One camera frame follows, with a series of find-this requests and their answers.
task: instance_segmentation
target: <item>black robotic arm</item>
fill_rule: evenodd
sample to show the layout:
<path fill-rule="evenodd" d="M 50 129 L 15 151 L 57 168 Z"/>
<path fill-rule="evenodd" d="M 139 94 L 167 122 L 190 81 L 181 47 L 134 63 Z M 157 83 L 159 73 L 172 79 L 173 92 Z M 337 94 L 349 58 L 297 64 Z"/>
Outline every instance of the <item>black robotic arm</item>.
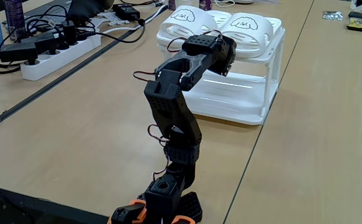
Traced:
<path fill-rule="evenodd" d="M 140 201 L 116 209 L 112 224 L 201 221 L 196 193 L 181 197 L 194 181 L 202 138 L 182 91 L 189 91 L 197 84 L 207 69 L 226 76 L 235 55 L 236 43 L 228 37 L 194 35 L 185 41 L 180 52 L 156 69 L 156 80 L 148 82 L 145 95 L 161 133 L 169 139 L 164 153 L 172 163 L 138 197 Z"/>

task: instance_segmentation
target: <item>power adapter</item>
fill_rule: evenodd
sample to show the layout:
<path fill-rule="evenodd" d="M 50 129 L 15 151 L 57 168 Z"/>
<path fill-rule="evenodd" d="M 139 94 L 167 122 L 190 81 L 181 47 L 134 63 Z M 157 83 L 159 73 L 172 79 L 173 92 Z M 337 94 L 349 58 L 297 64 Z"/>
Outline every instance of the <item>power adapter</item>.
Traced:
<path fill-rule="evenodd" d="M 0 51 L 1 62 L 27 60 L 28 65 L 35 65 L 38 58 L 35 43 L 15 43 L 3 45 Z"/>
<path fill-rule="evenodd" d="M 115 4 L 113 5 L 113 12 L 115 12 L 116 16 L 120 19 L 128 21 L 137 21 L 141 17 L 140 12 L 130 4 Z"/>
<path fill-rule="evenodd" d="M 21 43 L 34 43 L 36 45 L 37 54 L 43 54 L 46 51 L 49 51 L 51 55 L 54 55 L 56 54 L 56 49 L 58 46 L 58 43 L 55 40 L 53 33 L 51 32 L 46 32 L 34 37 L 22 39 Z"/>

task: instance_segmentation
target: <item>desk surface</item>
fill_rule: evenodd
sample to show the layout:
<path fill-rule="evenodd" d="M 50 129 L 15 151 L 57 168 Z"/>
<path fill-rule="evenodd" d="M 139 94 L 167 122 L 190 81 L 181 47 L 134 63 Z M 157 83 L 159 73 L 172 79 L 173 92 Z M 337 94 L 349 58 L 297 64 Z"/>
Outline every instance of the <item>desk surface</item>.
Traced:
<path fill-rule="evenodd" d="M 349 11 L 315 0 L 227 223 L 362 223 L 362 32 L 346 29 Z"/>
<path fill-rule="evenodd" d="M 257 2 L 222 10 L 283 20 L 287 61 L 311 3 Z M 151 172 L 162 169 L 165 159 L 146 133 L 153 118 L 145 83 L 131 73 L 153 70 L 163 61 L 156 33 L 170 14 L 149 24 L 141 41 L 116 46 L 2 123 L 0 187 L 103 215 L 146 189 Z M 203 141 L 191 190 L 199 195 L 204 222 L 222 223 L 260 126 L 204 117 L 198 123 Z"/>
<path fill-rule="evenodd" d="M 30 11 L 31 9 L 35 9 L 43 4 L 46 4 L 49 1 L 43 1 L 43 0 L 30 0 L 23 3 L 24 11 Z M 152 14 L 154 14 L 157 11 L 157 9 L 149 9 L 144 8 L 141 10 L 141 17 L 149 17 Z M 0 12 L 0 18 L 1 21 L 5 21 L 5 12 Z M 103 30 L 108 29 L 108 26 L 103 25 L 101 27 Z M 126 30 L 116 31 L 111 33 L 111 35 L 115 37 L 119 37 L 122 34 L 124 34 Z M 36 91 L 40 90 L 50 82 L 54 81 L 56 78 L 63 75 L 65 72 L 69 71 L 70 69 L 74 68 L 76 65 L 82 63 L 85 59 L 92 56 L 94 53 L 98 52 L 105 46 L 107 46 L 109 43 L 112 42 L 112 39 L 109 38 L 102 38 L 102 45 L 97 47 L 96 49 L 90 51 L 89 53 L 81 56 L 77 60 L 74 60 L 72 63 L 69 63 L 68 65 L 54 71 L 53 73 L 45 76 L 44 78 L 41 78 L 38 81 L 29 81 L 24 80 L 21 77 L 20 72 L 12 73 L 12 74 L 5 74 L 0 75 L 0 114 L 4 110 L 8 110 L 12 108 L 13 106 L 20 103 L 22 100 L 26 99 L 28 96 L 31 96 Z"/>

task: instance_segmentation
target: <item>purple bottle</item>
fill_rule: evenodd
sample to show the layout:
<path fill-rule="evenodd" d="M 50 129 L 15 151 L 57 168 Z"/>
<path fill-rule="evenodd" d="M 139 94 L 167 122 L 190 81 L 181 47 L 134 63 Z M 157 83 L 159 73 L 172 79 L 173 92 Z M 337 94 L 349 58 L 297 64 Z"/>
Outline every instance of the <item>purple bottle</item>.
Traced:
<path fill-rule="evenodd" d="M 26 32 L 22 0 L 4 0 L 4 3 L 9 33 L 16 29 L 11 40 L 17 40 Z"/>
<path fill-rule="evenodd" d="M 212 0 L 199 0 L 200 5 L 199 8 L 204 10 L 204 11 L 208 11 L 208 10 L 212 10 Z"/>

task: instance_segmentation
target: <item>power strip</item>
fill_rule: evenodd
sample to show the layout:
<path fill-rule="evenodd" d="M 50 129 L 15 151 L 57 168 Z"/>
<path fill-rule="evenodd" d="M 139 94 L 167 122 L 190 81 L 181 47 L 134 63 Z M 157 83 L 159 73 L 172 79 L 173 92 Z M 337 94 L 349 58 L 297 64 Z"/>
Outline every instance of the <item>power strip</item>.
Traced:
<path fill-rule="evenodd" d="M 102 44 L 100 35 L 93 35 L 86 40 L 78 41 L 67 50 L 57 50 L 57 54 L 41 54 L 38 56 L 36 65 L 21 63 L 21 74 L 23 79 L 36 81 L 83 56 Z"/>

